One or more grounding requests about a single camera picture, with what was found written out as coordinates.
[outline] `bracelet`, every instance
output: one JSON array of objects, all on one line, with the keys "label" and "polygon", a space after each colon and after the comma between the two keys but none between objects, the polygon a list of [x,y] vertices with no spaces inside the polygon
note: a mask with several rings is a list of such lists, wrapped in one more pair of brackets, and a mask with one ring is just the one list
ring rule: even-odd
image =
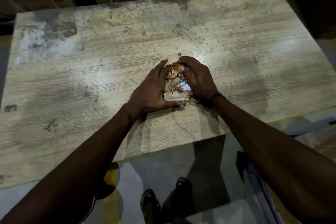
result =
[{"label": "bracelet", "polygon": [[223,96],[222,94],[220,94],[220,93],[216,93],[216,94],[214,94],[211,98],[210,98],[210,101],[209,101],[209,103],[212,105],[212,100],[215,98],[215,97],[218,97],[218,96],[222,96],[223,98],[225,98],[226,99],[226,97],[225,96]]}]

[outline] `concrete floor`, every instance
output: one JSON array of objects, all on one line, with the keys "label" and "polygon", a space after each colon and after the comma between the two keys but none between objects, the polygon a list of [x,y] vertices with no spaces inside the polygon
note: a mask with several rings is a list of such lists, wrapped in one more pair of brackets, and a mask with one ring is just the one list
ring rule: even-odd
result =
[{"label": "concrete floor", "polygon": [[[7,69],[9,39],[0,37],[0,97]],[[336,67],[336,40],[318,40]],[[290,135],[316,131],[336,120],[336,108],[275,124]],[[151,188],[162,206],[179,177],[193,186],[196,223],[266,223],[251,187],[244,185],[236,168],[241,146],[233,135],[221,136],[121,163],[115,171],[117,190],[96,202],[86,224],[145,223],[140,209],[143,191]],[[0,190],[0,219],[36,184],[31,182]]]}]

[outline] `table top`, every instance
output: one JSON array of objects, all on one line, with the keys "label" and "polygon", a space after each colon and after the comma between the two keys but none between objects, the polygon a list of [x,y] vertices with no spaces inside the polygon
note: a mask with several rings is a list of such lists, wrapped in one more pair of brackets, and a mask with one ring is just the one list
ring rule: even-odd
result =
[{"label": "table top", "polygon": [[[43,178],[160,60],[207,65],[264,122],[336,105],[336,74],[286,0],[144,0],[20,13],[0,114],[0,188]],[[229,132],[204,107],[150,113],[114,161]]]}]

